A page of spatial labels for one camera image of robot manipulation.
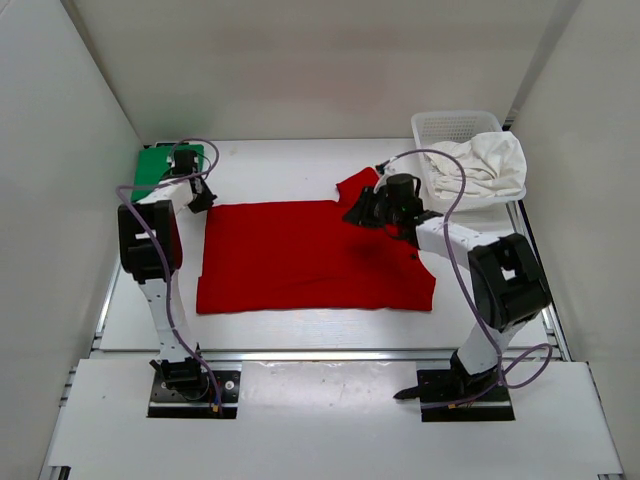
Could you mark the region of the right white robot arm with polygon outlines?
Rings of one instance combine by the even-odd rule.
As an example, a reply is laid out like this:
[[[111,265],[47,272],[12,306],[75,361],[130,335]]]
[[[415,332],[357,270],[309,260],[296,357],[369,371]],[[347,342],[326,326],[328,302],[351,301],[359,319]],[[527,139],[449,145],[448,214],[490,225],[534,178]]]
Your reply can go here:
[[[446,408],[508,385],[503,354],[515,334],[550,304],[551,295],[523,235],[497,237],[456,224],[449,213],[424,208],[419,185],[408,173],[385,175],[376,186],[362,189],[343,219],[369,229],[394,228],[393,239],[447,258],[456,276],[469,271],[471,282],[460,286],[476,321],[469,337],[454,351],[442,377],[394,396]]]

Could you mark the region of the green t shirt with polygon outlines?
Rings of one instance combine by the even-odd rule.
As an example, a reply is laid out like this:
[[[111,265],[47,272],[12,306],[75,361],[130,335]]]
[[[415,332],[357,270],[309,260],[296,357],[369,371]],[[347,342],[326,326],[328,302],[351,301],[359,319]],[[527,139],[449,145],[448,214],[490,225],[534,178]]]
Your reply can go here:
[[[160,182],[161,177],[170,168],[168,163],[168,156],[171,151],[172,145],[169,143],[160,143],[158,146],[149,147],[143,149],[138,154],[138,162],[134,175],[134,185],[156,185]],[[177,150],[193,150],[197,153],[197,159],[199,161],[199,167],[202,169],[204,159],[201,157],[205,153],[204,147],[199,144],[183,144],[180,145]],[[144,198],[150,190],[133,190],[130,194],[130,200],[137,202]]]

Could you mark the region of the red t shirt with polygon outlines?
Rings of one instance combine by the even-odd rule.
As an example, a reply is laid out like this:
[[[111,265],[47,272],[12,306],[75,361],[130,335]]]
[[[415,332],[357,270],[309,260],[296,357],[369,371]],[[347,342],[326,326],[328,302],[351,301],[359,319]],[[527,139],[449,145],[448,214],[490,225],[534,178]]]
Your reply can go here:
[[[293,309],[429,312],[435,277],[416,248],[343,221],[372,168],[337,183],[336,200],[221,205],[209,210],[199,315]]]

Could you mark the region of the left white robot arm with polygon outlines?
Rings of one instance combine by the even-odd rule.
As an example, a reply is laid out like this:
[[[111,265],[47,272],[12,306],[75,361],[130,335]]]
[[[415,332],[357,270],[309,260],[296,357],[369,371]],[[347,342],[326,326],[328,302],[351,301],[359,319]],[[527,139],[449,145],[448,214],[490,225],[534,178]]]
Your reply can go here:
[[[159,339],[150,361],[160,381],[188,401],[209,396],[219,404],[220,386],[191,334],[179,289],[183,248],[177,214],[201,213],[216,196],[206,177],[216,166],[204,154],[174,147],[167,170],[154,185],[121,185],[116,195],[121,266],[142,291]]]

